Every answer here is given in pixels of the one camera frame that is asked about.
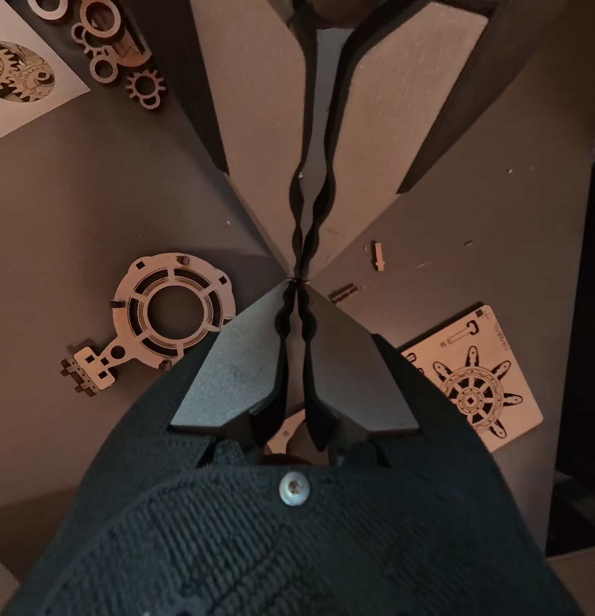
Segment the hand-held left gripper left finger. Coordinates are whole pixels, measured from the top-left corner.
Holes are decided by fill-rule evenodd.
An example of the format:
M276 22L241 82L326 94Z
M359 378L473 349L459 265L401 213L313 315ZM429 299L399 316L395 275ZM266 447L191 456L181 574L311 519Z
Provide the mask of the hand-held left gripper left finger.
M263 447L285 420L287 338L296 284L286 280L223 326L173 419L180 432Z

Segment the folded paper instruction sheet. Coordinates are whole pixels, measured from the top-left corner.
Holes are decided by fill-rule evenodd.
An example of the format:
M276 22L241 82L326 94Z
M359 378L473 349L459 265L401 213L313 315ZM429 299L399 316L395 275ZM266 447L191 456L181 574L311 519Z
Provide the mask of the folded paper instruction sheet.
M56 50L0 1L0 139L89 91Z

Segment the wooden clover-shaped model assembly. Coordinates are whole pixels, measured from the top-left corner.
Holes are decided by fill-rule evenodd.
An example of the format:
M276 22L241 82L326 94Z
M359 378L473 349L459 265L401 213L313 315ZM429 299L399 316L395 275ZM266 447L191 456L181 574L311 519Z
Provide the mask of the wooden clover-shaped model assembly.
M33 13L48 23L72 21L70 35L89 61L93 79L112 86L125 78L129 98L142 108L161 108L166 91L152 52L120 1L28 1Z

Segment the round wooden frame with handle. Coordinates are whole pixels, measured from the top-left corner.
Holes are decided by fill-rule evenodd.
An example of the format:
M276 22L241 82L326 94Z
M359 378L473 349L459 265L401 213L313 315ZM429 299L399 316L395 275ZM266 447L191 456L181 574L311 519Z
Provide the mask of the round wooden frame with handle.
M183 288L203 310L202 323L181 338L163 335L149 316L150 303L165 289ZM63 376L75 391L93 397L116 381L113 369L130 360L168 371L209 333L218 333L237 311L229 276L209 262L183 252L136 259L110 302L116 337L97 353L90 346L62 361Z

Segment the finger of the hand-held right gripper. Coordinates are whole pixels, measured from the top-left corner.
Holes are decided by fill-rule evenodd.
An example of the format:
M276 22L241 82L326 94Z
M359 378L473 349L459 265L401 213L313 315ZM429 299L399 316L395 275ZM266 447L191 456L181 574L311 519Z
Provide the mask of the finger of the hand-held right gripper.
M290 189L302 159L306 61L269 1L192 1L232 189L288 277Z
M349 36L325 126L304 278L394 203L488 18L473 1L387 1Z

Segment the wooden sheet with ship wheel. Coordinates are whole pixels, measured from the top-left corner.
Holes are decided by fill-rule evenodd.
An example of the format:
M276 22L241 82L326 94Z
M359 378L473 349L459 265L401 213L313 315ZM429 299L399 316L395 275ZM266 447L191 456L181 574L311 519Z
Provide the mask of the wooden sheet with ship wheel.
M543 421L489 305L474 304L398 350L445 395L489 452Z

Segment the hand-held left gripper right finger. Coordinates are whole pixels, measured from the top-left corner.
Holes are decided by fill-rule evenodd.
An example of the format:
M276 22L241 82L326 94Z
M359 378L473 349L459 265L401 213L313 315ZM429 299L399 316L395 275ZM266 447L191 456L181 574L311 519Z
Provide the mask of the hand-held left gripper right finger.
M298 289L303 390L319 451L417 432L419 424L371 333L310 285Z

